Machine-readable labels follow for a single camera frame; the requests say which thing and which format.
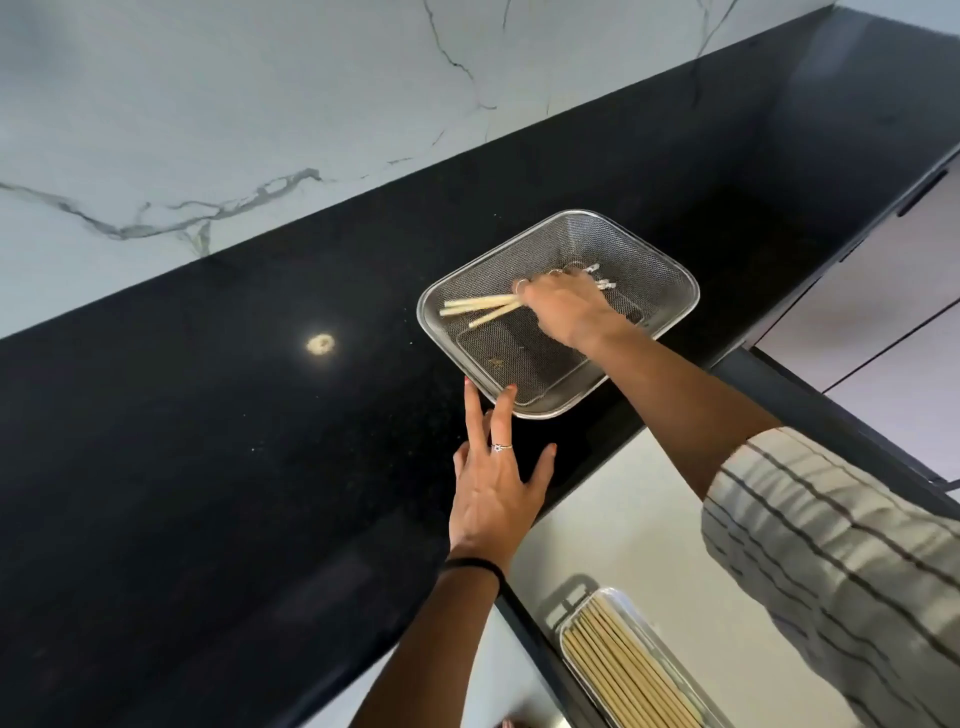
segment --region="striped shirt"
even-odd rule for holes
[[[782,427],[721,468],[704,542],[868,726],[960,726],[960,523]]]

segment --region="right hand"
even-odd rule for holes
[[[547,336],[581,352],[600,328],[627,323],[583,271],[536,276],[530,282],[521,281],[515,291],[537,314]]]

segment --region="white marble wall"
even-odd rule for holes
[[[6,0],[0,337],[828,4]]]

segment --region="forearm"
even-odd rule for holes
[[[441,575],[351,728],[457,728],[477,645],[496,599],[496,576],[481,569]]]
[[[780,426],[762,407],[618,315],[605,317],[582,339],[581,351],[630,400],[700,500],[737,448]]]

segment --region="chopsticks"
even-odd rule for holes
[[[598,280],[597,288],[601,291],[607,290],[608,288],[616,288],[616,283],[611,283],[607,279]],[[481,316],[479,319],[471,321],[468,326],[470,328],[477,328],[483,324],[486,324],[493,319],[497,319],[504,314],[510,313],[511,311],[516,311],[523,304],[520,302],[520,298],[516,293],[504,293],[495,296],[478,296],[474,299],[453,299],[450,301],[444,301],[444,308],[440,309],[441,316],[460,316],[464,313],[472,313],[474,311],[485,311],[488,308],[495,308],[495,311],[488,313],[485,316]]]

